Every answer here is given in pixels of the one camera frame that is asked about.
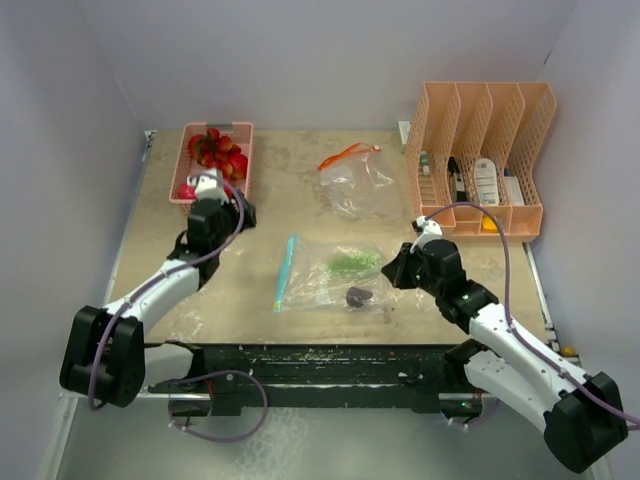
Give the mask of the large pink red apple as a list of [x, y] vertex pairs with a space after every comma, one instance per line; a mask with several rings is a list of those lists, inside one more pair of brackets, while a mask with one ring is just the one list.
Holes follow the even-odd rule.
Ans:
[[178, 189], [178, 199], [184, 201], [194, 201], [197, 199], [195, 187], [189, 184], [182, 184]]

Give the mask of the green fake grape bunch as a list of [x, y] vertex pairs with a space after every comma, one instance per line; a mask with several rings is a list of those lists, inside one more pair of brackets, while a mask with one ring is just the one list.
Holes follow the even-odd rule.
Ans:
[[340, 253], [332, 257], [326, 269], [332, 274], [351, 274], [375, 270], [381, 257], [369, 252]]

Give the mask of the dark red fake fig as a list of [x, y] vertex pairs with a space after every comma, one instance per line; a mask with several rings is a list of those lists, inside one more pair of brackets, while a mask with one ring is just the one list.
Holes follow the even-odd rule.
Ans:
[[373, 292], [359, 287], [350, 287], [345, 294], [345, 300], [351, 308], [368, 306], [373, 298]]

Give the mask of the red fake apple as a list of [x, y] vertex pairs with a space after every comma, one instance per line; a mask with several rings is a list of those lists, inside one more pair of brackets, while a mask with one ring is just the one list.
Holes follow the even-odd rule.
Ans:
[[231, 166], [230, 177], [233, 180], [244, 180], [247, 177], [249, 161], [242, 153], [234, 153], [229, 156], [228, 163]]

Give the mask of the bunch of small red fruits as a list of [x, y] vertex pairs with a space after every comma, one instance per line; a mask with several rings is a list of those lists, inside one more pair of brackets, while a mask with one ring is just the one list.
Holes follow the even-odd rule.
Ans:
[[192, 136], [187, 143], [187, 152], [198, 165], [209, 169], [216, 168], [228, 178], [231, 178], [229, 156], [234, 153], [244, 154], [229, 135], [222, 135], [215, 127], [208, 127], [204, 134]]

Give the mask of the pink perforated plastic basket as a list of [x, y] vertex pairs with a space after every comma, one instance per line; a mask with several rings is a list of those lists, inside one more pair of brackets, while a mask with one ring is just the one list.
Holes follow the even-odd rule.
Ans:
[[169, 201], [187, 212], [194, 199], [188, 179], [218, 168], [224, 178], [249, 197], [254, 127], [250, 122], [188, 123], [183, 129], [169, 189]]

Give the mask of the blue zip bag small fruits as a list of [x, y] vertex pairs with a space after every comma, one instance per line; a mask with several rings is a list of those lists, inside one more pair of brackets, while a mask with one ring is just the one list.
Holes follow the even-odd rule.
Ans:
[[[375, 270], [332, 274], [328, 261], [340, 253], [369, 252], [381, 257]], [[387, 306], [389, 282], [381, 273], [385, 257], [378, 245], [368, 241], [320, 242], [298, 235], [288, 238], [273, 301], [273, 310], [327, 312], [381, 312]], [[345, 300], [350, 287], [373, 292], [368, 306], [351, 308]]]

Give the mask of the orange zip bag with apples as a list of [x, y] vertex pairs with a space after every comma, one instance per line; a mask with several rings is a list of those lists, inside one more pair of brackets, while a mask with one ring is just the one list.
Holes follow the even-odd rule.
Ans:
[[358, 142], [318, 167], [318, 189], [332, 209], [351, 219], [397, 219], [402, 199], [391, 168], [377, 145]]

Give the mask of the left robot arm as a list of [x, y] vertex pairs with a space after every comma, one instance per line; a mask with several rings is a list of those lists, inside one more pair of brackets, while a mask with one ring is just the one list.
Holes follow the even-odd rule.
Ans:
[[176, 342], [148, 347], [144, 337], [202, 289], [218, 269], [221, 252], [256, 224], [254, 206], [239, 191], [223, 200], [196, 200], [186, 229], [157, 272], [121, 299], [84, 306], [75, 314], [60, 386], [85, 395], [94, 410], [106, 404], [125, 407], [142, 388], [168, 380], [184, 392], [201, 388], [206, 378], [202, 353]]

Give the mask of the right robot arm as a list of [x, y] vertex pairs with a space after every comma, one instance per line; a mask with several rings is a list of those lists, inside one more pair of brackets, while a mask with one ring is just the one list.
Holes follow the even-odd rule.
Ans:
[[397, 289], [430, 294], [441, 315], [469, 335], [449, 353], [446, 383], [456, 391], [480, 388], [519, 413], [568, 470], [585, 472], [628, 437], [616, 382], [563, 359], [508, 315], [496, 295], [467, 277], [454, 243], [405, 243], [381, 272]]

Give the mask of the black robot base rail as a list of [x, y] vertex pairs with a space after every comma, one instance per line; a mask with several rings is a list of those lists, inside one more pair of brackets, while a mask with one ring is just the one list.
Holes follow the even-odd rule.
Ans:
[[497, 401], [463, 379], [438, 344], [201, 344], [203, 363], [184, 384], [152, 394], [189, 400], [214, 416], [245, 407], [408, 409], [462, 421]]

